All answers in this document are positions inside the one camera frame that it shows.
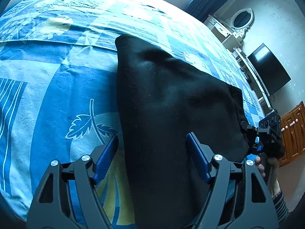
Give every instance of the person's arm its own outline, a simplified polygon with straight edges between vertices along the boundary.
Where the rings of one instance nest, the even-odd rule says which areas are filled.
[[[284,201],[283,192],[281,191],[280,185],[278,182],[280,164],[279,164],[279,161],[275,157],[270,157],[270,158],[268,158],[267,161],[270,165],[273,166],[272,176],[271,176],[270,185],[269,185],[269,191],[270,191],[270,194],[273,199],[276,213],[278,215],[279,224],[281,226],[283,224],[283,222],[285,221],[285,219],[288,218],[289,212],[288,212],[286,203]],[[255,158],[255,163],[256,163],[258,170],[262,174],[262,177],[264,177],[265,176],[264,167],[263,167],[263,165],[260,164],[260,157]]]

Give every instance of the bed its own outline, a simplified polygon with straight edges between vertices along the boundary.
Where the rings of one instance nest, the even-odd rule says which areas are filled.
[[[21,219],[52,160],[75,161],[117,133],[119,149],[96,189],[114,228],[136,228],[116,104],[114,40],[123,33],[239,87],[250,124],[264,117],[231,53],[165,1],[22,0],[0,18],[0,192]]]

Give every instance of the silver screw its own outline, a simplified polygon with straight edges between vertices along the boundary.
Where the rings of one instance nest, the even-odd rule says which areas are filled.
[[[223,159],[223,157],[221,155],[217,154],[214,156],[214,159],[220,161]]]
[[[88,161],[90,159],[90,156],[89,155],[84,155],[84,156],[81,157],[81,159],[83,161]]]
[[[53,160],[53,161],[51,162],[51,165],[52,165],[52,166],[58,165],[58,161],[57,161],[57,160]]]
[[[252,161],[252,160],[247,160],[247,161],[246,161],[246,164],[247,164],[247,165],[249,165],[249,166],[254,165],[254,163],[253,163],[253,161]]]

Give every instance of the human hand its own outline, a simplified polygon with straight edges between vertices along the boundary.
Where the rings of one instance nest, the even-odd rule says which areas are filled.
[[[258,169],[258,171],[260,172],[260,174],[262,175],[262,177],[264,178],[266,176],[265,174],[265,168],[264,166],[260,163],[260,157],[256,157],[254,159],[255,161],[255,165]],[[272,169],[272,174],[271,174],[271,178],[270,178],[270,184],[269,184],[269,192],[273,197],[275,197],[279,192],[280,192],[280,185],[279,185],[279,182],[278,182],[278,174],[279,174],[279,168],[280,168],[280,163],[279,161],[277,160],[276,157],[269,157],[267,159],[267,162],[273,166],[273,169]]]

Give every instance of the tv screen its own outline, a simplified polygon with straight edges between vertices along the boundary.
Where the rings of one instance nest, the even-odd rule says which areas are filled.
[[[248,59],[256,69],[269,95],[291,80],[278,59],[264,44],[257,48]]]

